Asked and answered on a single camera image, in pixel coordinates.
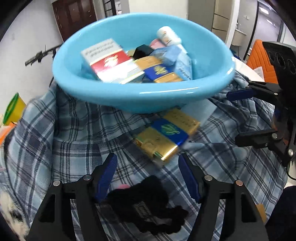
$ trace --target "black cloth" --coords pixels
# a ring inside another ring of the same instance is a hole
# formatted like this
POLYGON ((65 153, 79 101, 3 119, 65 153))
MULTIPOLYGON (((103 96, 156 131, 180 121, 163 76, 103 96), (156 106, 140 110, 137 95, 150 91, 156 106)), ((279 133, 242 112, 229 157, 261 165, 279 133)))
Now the black cloth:
POLYGON ((128 189, 115 189, 107 202, 120 221, 134 223, 140 232, 177 233, 188 212, 181 206, 167 208, 169 198, 156 176, 149 176, 128 189))
POLYGON ((295 240, 296 186, 284 189, 265 227, 269 241, 295 240))

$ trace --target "red and white cigarette pack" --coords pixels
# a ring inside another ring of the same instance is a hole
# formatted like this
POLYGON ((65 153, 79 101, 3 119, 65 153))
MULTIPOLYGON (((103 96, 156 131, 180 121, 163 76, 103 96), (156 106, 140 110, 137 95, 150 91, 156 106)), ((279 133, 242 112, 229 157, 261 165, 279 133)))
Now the red and white cigarette pack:
POLYGON ((145 73, 113 40, 107 39, 81 52, 90 68, 103 82, 140 83, 145 73))

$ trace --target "gold cigarette pack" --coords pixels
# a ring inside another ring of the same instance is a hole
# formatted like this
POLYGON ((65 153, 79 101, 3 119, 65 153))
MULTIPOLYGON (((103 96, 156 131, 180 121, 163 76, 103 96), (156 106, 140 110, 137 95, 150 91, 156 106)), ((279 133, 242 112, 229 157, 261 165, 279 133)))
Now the gold cigarette pack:
POLYGON ((199 125, 194 118, 173 109, 138 134, 135 142, 150 158, 165 162, 178 152, 178 147, 196 132, 199 125))
POLYGON ((145 72, 145 76, 155 83, 183 81, 170 67, 165 66, 155 56, 146 56, 135 60, 135 63, 145 72))

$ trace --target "wooden door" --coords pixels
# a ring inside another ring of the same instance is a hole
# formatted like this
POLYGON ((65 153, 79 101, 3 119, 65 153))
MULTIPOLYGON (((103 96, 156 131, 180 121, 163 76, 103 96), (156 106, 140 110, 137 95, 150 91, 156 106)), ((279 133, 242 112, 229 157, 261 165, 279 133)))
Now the wooden door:
POLYGON ((92 0, 57 0, 52 6, 64 41, 79 29, 96 21, 92 0))

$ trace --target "yellow container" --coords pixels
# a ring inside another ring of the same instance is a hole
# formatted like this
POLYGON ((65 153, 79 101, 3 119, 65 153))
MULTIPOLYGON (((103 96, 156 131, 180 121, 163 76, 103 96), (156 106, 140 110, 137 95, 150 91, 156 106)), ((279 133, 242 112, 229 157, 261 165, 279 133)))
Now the yellow container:
POLYGON ((25 107, 26 104, 20 97, 19 93, 16 93, 7 106, 3 119, 3 124, 5 126, 8 126, 10 122, 18 122, 22 117, 22 112, 25 107))

